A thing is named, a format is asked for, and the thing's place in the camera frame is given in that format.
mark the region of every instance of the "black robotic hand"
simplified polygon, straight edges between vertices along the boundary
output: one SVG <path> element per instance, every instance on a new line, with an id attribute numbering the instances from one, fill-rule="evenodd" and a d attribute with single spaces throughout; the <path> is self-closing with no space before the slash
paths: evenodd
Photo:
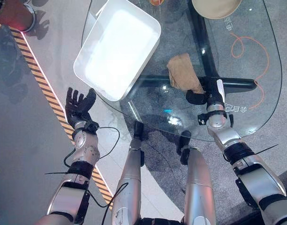
<path id="1" fill-rule="evenodd" d="M 88 111 L 91 109 L 96 101 L 96 92 L 94 89 L 90 89 L 87 96 L 83 99 L 84 94 L 80 94 L 78 97 L 78 91 L 74 90 L 72 97 L 72 88 L 68 88 L 67 100 L 65 105 L 65 113 L 67 115 L 68 123 L 75 128 L 75 124 L 78 121 L 84 120 L 91 122 L 91 116 Z"/>

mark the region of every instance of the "white tray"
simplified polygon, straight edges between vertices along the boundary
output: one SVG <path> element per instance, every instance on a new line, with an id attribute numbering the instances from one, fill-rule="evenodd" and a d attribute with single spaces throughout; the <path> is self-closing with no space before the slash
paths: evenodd
<path id="1" fill-rule="evenodd" d="M 78 78 L 110 101 L 124 98 L 159 44 L 159 22 L 127 0 L 109 0 L 75 62 Z"/>

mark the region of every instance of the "yellow black hazard stripe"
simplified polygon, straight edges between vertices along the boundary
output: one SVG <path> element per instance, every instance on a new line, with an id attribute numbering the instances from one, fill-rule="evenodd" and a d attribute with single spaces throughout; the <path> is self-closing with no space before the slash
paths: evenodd
<path id="1" fill-rule="evenodd" d="M 71 140 L 71 142 L 74 144 L 74 140 L 72 139 L 72 133 L 73 133 L 73 128 L 66 122 L 64 112 L 55 97 L 54 93 L 52 92 L 52 89 L 49 86 L 48 81 L 46 80 L 45 76 L 41 72 L 38 64 L 36 63 L 34 56 L 32 55 L 27 43 L 25 42 L 22 34 L 10 27 L 10 31 L 14 37 L 14 40 L 16 41 L 16 44 L 18 48 L 21 50 L 22 55 L 24 56 L 31 72 L 34 75 L 35 80 L 37 81 L 39 87 L 41 88 L 44 96 L 46 97 L 46 100 L 48 101 L 49 105 L 53 109 L 59 123 L 63 127 L 65 133 L 68 135 L 68 138 Z M 112 194 L 109 191 L 108 186 L 106 185 L 102 174 L 97 168 L 94 168 L 92 175 L 92 179 L 96 183 L 100 193 L 102 194 L 104 200 L 108 204 L 112 198 Z"/>

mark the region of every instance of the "brown cloth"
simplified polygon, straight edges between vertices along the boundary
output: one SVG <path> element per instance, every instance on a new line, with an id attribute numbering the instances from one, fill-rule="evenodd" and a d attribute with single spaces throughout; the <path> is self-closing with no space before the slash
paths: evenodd
<path id="1" fill-rule="evenodd" d="M 188 53 L 171 58 L 166 67 L 169 71 L 172 87 L 181 90 L 192 90 L 196 94 L 204 94 Z"/>

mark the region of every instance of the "glass table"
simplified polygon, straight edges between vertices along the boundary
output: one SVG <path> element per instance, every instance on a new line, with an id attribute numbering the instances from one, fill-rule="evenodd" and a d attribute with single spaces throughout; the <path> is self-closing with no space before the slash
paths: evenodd
<path id="1" fill-rule="evenodd" d="M 193 105 L 186 92 L 172 88 L 166 67 L 169 60 L 188 53 L 203 84 L 207 77 L 222 77 L 226 112 L 234 114 L 241 136 L 260 129 L 272 116 L 281 90 L 282 71 L 271 22 L 263 0 L 242 1 L 220 20 L 201 17 L 190 0 L 130 0 L 161 25 L 160 43 L 128 95 L 117 102 L 101 98 L 113 109 L 148 126 L 192 138 L 212 141 L 197 116 L 205 105 Z M 92 23 L 86 22 L 84 37 Z"/>

